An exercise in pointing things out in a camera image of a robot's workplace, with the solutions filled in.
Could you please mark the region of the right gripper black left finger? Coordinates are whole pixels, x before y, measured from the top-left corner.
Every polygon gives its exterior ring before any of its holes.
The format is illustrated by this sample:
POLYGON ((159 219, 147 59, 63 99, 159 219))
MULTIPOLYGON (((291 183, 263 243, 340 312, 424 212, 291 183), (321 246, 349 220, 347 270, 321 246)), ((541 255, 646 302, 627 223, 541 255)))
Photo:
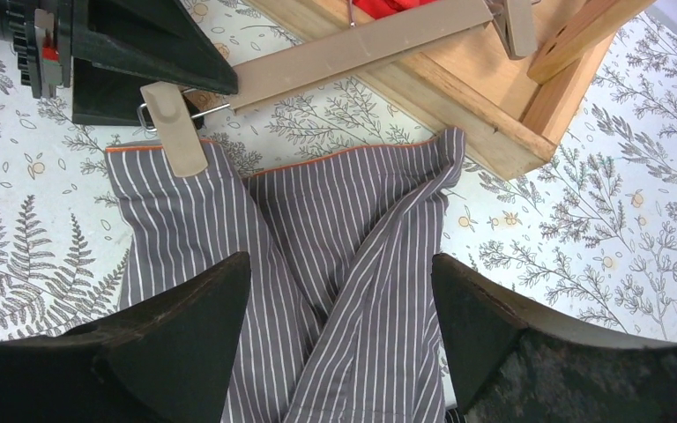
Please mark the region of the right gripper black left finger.
POLYGON ((238 252, 57 337, 0 342, 0 422, 217 422, 249 301, 238 252))

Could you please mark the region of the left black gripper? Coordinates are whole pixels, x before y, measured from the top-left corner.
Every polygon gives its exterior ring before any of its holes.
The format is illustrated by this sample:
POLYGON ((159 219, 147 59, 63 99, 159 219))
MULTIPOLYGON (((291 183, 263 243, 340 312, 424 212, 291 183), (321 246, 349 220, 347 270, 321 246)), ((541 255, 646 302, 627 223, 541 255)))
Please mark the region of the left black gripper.
POLYGON ((35 99, 70 88, 73 65, 76 124, 150 123, 138 116, 140 88, 159 81, 238 92, 233 67, 179 1, 0 0, 0 40, 12 45, 35 99))

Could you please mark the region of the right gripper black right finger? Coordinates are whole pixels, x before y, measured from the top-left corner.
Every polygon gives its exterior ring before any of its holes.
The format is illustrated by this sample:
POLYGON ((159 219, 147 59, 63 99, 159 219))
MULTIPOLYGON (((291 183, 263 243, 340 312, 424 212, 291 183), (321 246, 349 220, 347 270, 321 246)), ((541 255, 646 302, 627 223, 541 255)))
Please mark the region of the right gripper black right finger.
POLYGON ((449 422, 677 422, 677 343, 609 330, 433 258, 449 422))

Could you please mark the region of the grey striped underwear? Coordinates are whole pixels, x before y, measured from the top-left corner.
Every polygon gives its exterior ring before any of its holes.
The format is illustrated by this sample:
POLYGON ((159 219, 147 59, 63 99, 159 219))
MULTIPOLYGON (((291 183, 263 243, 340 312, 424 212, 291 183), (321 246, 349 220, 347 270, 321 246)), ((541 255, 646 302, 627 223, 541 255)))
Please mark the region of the grey striped underwear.
POLYGON ((247 178, 222 143, 202 148, 207 168, 187 178, 158 145, 107 149, 133 232, 121 307, 245 251, 249 305, 223 421, 443 421, 430 277, 464 132, 247 178))

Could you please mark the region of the wooden clip hanger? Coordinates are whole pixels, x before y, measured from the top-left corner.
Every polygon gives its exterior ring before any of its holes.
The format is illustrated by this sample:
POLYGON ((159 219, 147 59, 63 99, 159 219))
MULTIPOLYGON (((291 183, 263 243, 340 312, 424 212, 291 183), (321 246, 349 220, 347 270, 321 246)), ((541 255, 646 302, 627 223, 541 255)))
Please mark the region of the wooden clip hanger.
POLYGON ((531 1, 434 1, 360 26, 351 24, 343 32, 236 65, 237 93, 196 114, 184 102, 189 89, 165 82, 144 85, 138 120, 158 135, 174 175, 193 176, 208 165, 194 120, 227 108, 235 114, 249 112, 396 62, 490 22, 511 59, 520 60, 538 47, 532 6, 531 1))

